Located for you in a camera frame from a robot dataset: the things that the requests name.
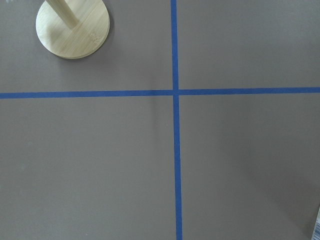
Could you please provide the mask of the wooden stand with round base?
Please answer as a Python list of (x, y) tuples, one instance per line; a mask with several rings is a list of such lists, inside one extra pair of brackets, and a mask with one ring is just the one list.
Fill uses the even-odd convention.
[(102, 0), (45, 0), (38, 10), (35, 29), (48, 51), (64, 59), (80, 59), (104, 44), (110, 24)]

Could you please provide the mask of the blue white milk carton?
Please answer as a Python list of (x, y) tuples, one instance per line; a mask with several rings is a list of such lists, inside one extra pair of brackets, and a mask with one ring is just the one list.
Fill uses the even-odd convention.
[(320, 209), (317, 213), (311, 240), (320, 240)]

